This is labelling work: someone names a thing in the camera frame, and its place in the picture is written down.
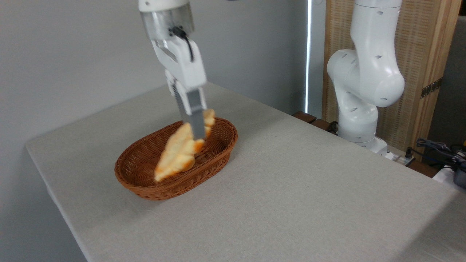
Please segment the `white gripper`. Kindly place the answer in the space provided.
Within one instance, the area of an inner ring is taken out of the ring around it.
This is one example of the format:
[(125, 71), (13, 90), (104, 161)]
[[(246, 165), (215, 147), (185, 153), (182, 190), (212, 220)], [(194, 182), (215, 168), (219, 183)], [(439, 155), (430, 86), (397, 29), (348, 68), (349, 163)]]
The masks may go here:
[(208, 107), (202, 86), (207, 79), (197, 44), (177, 36), (151, 42), (158, 60), (166, 69), (169, 90), (175, 97), (182, 120), (190, 123), (195, 140), (204, 139), (203, 113)]

